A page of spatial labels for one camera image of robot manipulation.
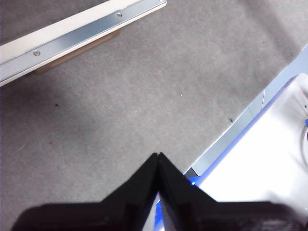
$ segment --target gray carpet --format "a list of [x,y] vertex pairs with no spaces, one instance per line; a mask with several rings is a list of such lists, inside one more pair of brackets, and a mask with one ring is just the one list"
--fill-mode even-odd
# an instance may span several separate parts
[[30,206],[103,199],[152,152],[186,170],[300,53],[307,13],[306,0],[170,0],[1,88],[1,230]]
[[0,44],[10,42],[106,1],[108,0],[1,0]]

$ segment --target black plastic part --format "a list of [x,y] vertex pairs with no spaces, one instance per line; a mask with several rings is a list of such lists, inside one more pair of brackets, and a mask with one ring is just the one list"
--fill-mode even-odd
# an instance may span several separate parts
[[43,205],[21,214],[13,231],[141,231],[157,195],[157,154],[100,203]]
[[21,214],[13,231],[141,231],[159,191],[165,230],[303,231],[293,211],[270,202],[218,203],[160,153],[100,203],[53,204]]
[[177,231],[303,231],[293,211],[270,202],[218,203],[158,156],[159,194]]

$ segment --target screw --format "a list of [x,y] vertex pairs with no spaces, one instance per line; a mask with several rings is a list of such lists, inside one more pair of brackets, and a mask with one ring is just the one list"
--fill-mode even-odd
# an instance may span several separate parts
[[33,54],[34,54],[34,56],[39,56],[40,52],[39,51],[34,51]]

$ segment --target metal strip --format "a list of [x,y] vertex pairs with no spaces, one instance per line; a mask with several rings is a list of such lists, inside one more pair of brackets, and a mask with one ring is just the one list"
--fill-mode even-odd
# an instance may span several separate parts
[[166,3],[166,0],[141,0],[7,61],[0,66],[0,86],[99,39]]

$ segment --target blue edge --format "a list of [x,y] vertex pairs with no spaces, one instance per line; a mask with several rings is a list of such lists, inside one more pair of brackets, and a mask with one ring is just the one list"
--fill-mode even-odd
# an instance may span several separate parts
[[[285,88],[293,81],[291,78],[281,90],[269,101],[269,103],[256,115],[256,117],[242,130],[242,132],[231,142],[231,144],[219,155],[219,157],[212,163],[212,165],[198,177],[189,178],[192,185],[200,185],[208,175],[216,168],[216,166],[223,160],[223,158],[229,153],[229,151],[238,143],[238,141],[247,133],[247,131],[259,120],[259,118],[268,110],[273,102],[281,95]],[[161,202],[156,204],[154,231],[158,231],[163,227],[163,214]]]

